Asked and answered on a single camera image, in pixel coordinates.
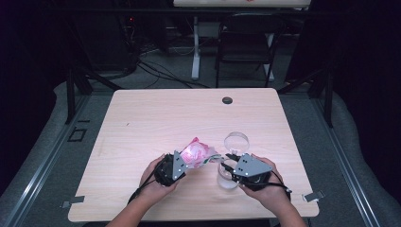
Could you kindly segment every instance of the gray carpet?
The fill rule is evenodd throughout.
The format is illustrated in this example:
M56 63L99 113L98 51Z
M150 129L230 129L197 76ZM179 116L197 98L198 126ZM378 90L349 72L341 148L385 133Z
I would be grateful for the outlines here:
M282 41L273 67L275 81L270 83L270 87L279 89L286 85L284 76L294 44L295 39L293 38L287 38ZM141 60L157 67L159 70L164 70L162 67L157 66L157 64L160 64L178 78L191 82L192 53L183 55L183 53L188 53L187 48L180 49L180 51L182 51L180 54L172 51L169 56L154 51L142 56ZM207 44L201 50L200 79L197 82L208 87L214 87L215 84L214 51L215 48L207 46ZM252 68L240 67L235 69L234 67L228 67L224 70L233 69L238 73L248 73ZM258 72L256 76L260 77L261 72ZM113 82L127 89L187 88L185 84L178 81L157 79L141 68L138 68L128 77L114 79ZM77 94L77 97L81 97L83 100L82 111L78 113L76 121L68 128L67 136L61 144L60 156L57 157L56 164L47 176L36 200L31 204L30 209L27 209L25 218L21 219L21 226L82 226L84 224L70 222L67 219L68 208L63 209L60 206L63 201L68 201L75 196L81 174L86 166L104 114L111 100L112 92L109 88L96 81L92 81L92 84L96 89L92 96L86 99L85 96ZM221 86L260 87L263 84L260 81L252 83L227 81L225 84L222 82ZM319 118L321 113L316 111L315 102L305 94L307 87L308 85L305 84L292 94L281 95L280 99L312 188L314 191L322 190L326 195L319 202L320 214L315 218L311 218L309 224L311 226L365 226L353 194L340 170L335 156L335 148L323 122ZM9 214L12 214L12 209L23 195L35 170L41 165L50 150L54 148L54 143L59 134L67 129L63 124L66 119L65 90L65 84L56 89L58 103L49 122L20 172L0 198L0 226L3 226L9 218ZM401 218L399 217L399 214L401 214L400 206L380 187L375 175L363 162L353 119L338 96L334 97L333 108L334 131L344 151L346 151L361 185L366 190L367 197L380 219L381 226L399 226L401 223ZM70 137L69 135L71 135L73 129L76 132ZM69 137L70 141L79 140L83 131L85 131L85 134L81 141L68 142Z

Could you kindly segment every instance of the chair leg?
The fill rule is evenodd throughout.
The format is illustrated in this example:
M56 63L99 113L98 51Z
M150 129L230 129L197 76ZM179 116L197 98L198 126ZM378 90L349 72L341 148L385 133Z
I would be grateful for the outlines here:
M215 59L215 69L218 69L218 57Z
M216 61L216 88L218 88L219 71L220 71L220 62Z
M269 86L269 79L270 79L272 67L273 67L273 61L271 61L271 63L269 64L268 74L266 75L266 78L265 78L265 88L267 88Z
M256 72L257 70L259 70L259 68L260 68L261 65L262 65L262 64L257 64L256 69L255 69L254 71Z

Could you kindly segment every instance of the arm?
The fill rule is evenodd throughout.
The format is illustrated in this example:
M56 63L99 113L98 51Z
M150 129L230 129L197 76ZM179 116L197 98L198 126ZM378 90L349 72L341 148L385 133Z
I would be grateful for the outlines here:
M253 155L253 157L272 166L273 171L277 174L280 180L283 181L283 178L277 171L275 163L267 158L260 158L255 155ZM271 174L269 182L280 183L274 174ZM272 211L272 213L279 219L282 227L305 226L303 219L294 205L289 201L283 188L278 186L267 186L259 191L252 191L244 185L241 185L240 188L244 190L245 194L260 201L266 209Z
M144 174L141 178L141 183L151 174L156 165L162 161L164 155L154 160L149 164L147 169L145 169ZM108 227L125 227L125 226L137 226L141 221L147 210L164 198L167 194L174 191L178 182L173 185L166 187L161 186L157 182L152 182L142 189L141 193L137 198L130 202L107 226Z

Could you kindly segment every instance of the gray floor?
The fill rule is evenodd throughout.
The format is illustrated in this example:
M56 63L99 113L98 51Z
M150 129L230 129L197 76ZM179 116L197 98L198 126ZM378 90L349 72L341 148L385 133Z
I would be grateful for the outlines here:
M273 67L275 80L270 83L270 87L279 89L286 85L284 77L295 44L296 37L286 37L281 42ZM179 79L193 82L190 79L193 53L190 48L178 47L181 46L171 49L169 56L152 51L142 56L141 60L166 72L158 66L160 64ZM214 60L215 48L208 43L204 44L201 49L200 79L197 83L214 87ZM223 69L226 75L252 72L253 67L245 66ZM263 77L263 71L254 75L257 78ZM181 82L166 79L158 79L152 84L156 80L156 77L138 68L128 77L114 79L113 82L126 89L187 88ZM99 82L92 81L92 84L96 91L91 96L77 94L78 114L69 126L63 124L67 107L65 84L55 89L58 100L51 118L14 181L0 198L0 226L84 224L70 222L67 219L68 208L60 206L63 201L75 196L113 94ZM221 86L262 87L263 84L260 81L224 81ZM305 93L307 87L305 84L291 94L280 95L312 188L314 191L322 190L326 195L319 202L320 214L305 221L310 226L401 226L401 208L381 188L375 175L364 163L354 121L342 100L338 96L334 97L334 128L328 129L322 121L321 101L309 99ZM86 130L81 142L68 142L74 127ZM349 181L350 172L344 167L344 159L339 159L339 150L345 153L345 161L352 167L351 173L356 176L357 185ZM367 203L357 202L360 195L365 196ZM374 215L366 218L366 208L371 210L369 214Z

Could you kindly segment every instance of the transparent cup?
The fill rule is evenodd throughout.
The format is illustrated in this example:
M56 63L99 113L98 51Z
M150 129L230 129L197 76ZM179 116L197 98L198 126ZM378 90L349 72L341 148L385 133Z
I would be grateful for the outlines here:
M224 139L224 147L232 154L241 155L248 151L250 142L244 133L233 131Z
M225 160L223 163L232 168L235 168L237 164L236 161L231 159ZM238 183L233 182L231 173L225 170L221 164L218 164L218 185L225 189L234 189L238 186Z

